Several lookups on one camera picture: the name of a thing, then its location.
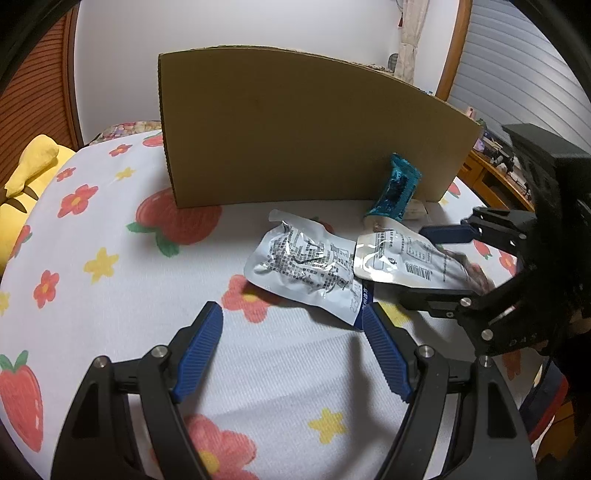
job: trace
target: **wooden desk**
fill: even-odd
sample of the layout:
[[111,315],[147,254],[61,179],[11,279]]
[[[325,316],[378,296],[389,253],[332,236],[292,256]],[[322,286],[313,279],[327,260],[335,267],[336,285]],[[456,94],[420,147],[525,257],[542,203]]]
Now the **wooden desk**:
[[492,208],[534,211],[534,206],[517,184],[488,163],[476,150],[470,152],[457,176]]

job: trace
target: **blue wrapper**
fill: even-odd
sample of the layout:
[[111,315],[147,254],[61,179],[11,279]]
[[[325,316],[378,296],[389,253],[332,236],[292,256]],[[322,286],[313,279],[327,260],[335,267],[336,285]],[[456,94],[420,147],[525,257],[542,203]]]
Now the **blue wrapper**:
[[378,201],[365,215],[381,215],[400,221],[422,175],[396,153],[392,154],[390,162],[390,179]]

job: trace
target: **cardboard box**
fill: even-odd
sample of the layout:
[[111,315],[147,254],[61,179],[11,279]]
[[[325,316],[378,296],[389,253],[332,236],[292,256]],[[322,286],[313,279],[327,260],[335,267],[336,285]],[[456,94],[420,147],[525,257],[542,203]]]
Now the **cardboard box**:
[[375,200],[397,152],[438,201],[480,133],[391,75],[308,53],[215,47],[158,59],[168,171],[179,207]]

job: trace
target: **yellow star print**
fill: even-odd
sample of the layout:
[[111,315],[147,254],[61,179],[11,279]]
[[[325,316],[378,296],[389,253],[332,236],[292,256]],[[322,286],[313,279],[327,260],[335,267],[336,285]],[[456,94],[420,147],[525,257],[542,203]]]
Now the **yellow star print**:
[[343,414],[332,413],[329,408],[323,408],[318,420],[308,422],[308,427],[320,432],[320,443],[330,443],[337,433],[347,433],[347,428],[341,423]]
[[402,325],[410,320],[410,317],[406,313],[401,312],[395,304],[388,303],[387,301],[381,301],[379,304],[395,327],[402,327]]
[[4,312],[8,308],[8,299],[10,294],[4,291],[0,291],[0,316],[4,315]]
[[89,260],[84,265],[84,271],[92,273],[91,283],[96,283],[104,275],[105,277],[112,277],[115,273],[113,265],[119,260],[119,255],[107,255],[107,249],[102,247],[96,254],[96,259]]
[[117,177],[117,181],[121,181],[123,179],[129,178],[134,174],[135,170],[131,170],[131,168],[127,167],[125,170],[117,172],[115,177]]

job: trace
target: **bed sheet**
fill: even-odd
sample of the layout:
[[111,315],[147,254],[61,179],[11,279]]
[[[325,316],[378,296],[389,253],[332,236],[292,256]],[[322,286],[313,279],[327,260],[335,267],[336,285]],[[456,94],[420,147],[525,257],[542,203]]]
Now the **bed sheet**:
[[[180,406],[212,478],[373,478],[407,405],[388,389],[365,336],[242,276],[272,228],[271,209],[318,218],[356,240],[369,202],[179,211],[161,134],[123,140],[83,148],[69,160],[31,213],[0,286],[0,367],[8,370],[0,375],[0,419],[27,460],[49,478],[62,423],[94,357],[140,357],[215,300],[223,335],[202,385]],[[456,223],[477,205],[456,179],[441,201],[427,204],[428,218]],[[452,249],[496,284],[514,272],[515,259],[494,248]],[[375,295],[390,298],[387,286],[376,286]],[[473,359],[455,321],[387,309],[418,343]],[[524,349],[495,360],[520,404],[540,357]],[[146,472],[161,478],[134,396],[131,411]],[[453,412],[450,398],[426,478],[443,465]]]

